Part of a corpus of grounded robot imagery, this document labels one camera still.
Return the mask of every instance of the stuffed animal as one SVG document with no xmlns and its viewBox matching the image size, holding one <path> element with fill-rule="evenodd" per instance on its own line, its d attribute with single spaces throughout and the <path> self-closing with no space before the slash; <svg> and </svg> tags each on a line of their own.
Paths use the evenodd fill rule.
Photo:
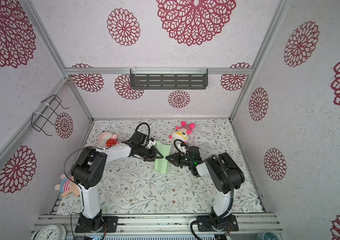
<svg viewBox="0 0 340 240">
<path fill-rule="evenodd" d="M 73 193 L 76 197 L 80 195 L 78 186 L 72 181 L 68 180 L 66 175 L 62 174 L 60 179 L 60 184 L 55 185 L 55 190 L 59 190 L 62 193 L 62 197 L 65 197 L 70 193 Z"/>
<path fill-rule="evenodd" d="M 111 132 L 102 132 L 98 136 L 98 144 L 103 147 L 111 147 L 117 145 L 120 141 L 116 140 L 116 134 L 112 134 Z"/>
<path fill-rule="evenodd" d="M 176 127 L 173 133 L 169 136 L 170 139 L 179 139 L 186 143 L 189 139 L 189 134 L 191 134 L 195 128 L 195 123 L 187 124 L 186 122 L 181 122 L 182 127 Z"/>
</svg>

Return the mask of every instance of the plush toy with yellow glasses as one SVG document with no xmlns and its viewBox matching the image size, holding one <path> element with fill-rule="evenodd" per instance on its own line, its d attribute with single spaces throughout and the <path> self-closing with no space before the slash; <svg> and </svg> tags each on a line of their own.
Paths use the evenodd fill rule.
<svg viewBox="0 0 340 240">
<path fill-rule="evenodd" d="M 176 127 L 173 133 L 169 136 L 170 139 L 179 139 L 186 143 L 189 140 L 189 134 L 191 134 L 195 128 L 195 123 L 187 124 L 186 122 L 181 122 L 182 127 Z"/>
</svg>

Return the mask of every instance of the metal vent grille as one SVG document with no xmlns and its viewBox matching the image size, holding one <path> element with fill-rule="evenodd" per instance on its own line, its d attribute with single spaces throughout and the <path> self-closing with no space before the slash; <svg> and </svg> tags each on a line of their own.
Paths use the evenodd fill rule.
<svg viewBox="0 0 340 240">
<path fill-rule="evenodd" d="M 103 236 L 87 236 L 93 240 L 196 240 L 192 234 L 176 234 L 176 235 L 109 235 L 105 238 Z M 215 240 L 214 234 L 198 234 L 202 240 Z M 67 236 L 66 240 L 74 240 L 72 236 Z"/>
<path fill-rule="evenodd" d="M 134 74 L 130 69 L 131 88 L 139 89 L 206 89 L 208 70 L 205 74 Z"/>
</svg>

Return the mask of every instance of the light green towel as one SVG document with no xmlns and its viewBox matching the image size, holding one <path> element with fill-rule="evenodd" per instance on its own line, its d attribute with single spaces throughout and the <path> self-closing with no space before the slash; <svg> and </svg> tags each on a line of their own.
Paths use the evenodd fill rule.
<svg viewBox="0 0 340 240">
<path fill-rule="evenodd" d="M 170 155 L 171 145 L 164 145 L 157 141 L 155 148 L 163 155 L 163 158 L 155 160 L 154 169 L 161 173 L 167 173 L 169 171 L 169 164 L 166 157 Z"/>
</svg>

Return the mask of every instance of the robotic arm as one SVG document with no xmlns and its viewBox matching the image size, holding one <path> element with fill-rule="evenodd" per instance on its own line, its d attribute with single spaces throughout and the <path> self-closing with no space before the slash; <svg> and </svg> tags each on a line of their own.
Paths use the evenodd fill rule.
<svg viewBox="0 0 340 240">
<path fill-rule="evenodd" d="M 104 220 L 98 203 L 97 184 L 101 180 L 106 162 L 134 155 L 139 155 L 144 161 L 149 162 L 163 158 L 154 147 L 155 140 L 152 138 L 148 140 L 147 135 L 137 131 L 139 126 L 128 141 L 107 149 L 86 147 L 72 166 L 71 175 L 74 182 L 81 188 L 83 205 L 83 211 L 80 213 L 75 232 L 99 232 L 103 228 Z M 197 147 L 190 147 L 188 151 L 185 151 L 188 154 L 181 154 L 178 148 L 177 150 L 179 154 L 167 157 L 169 162 L 175 166 L 188 166 L 192 174 L 197 177 L 209 174 L 219 191 L 211 214 L 201 216 L 201 219 L 197 218 L 192 224 L 203 222 L 203 225 L 198 225 L 199 228 L 205 227 L 207 230 L 213 228 L 215 231 L 223 230 L 232 218 L 230 208 L 233 203 L 234 192 L 244 183 L 243 172 L 226 152 L 218 156 L 212 155 L 202 161 Z"/>
</svg>

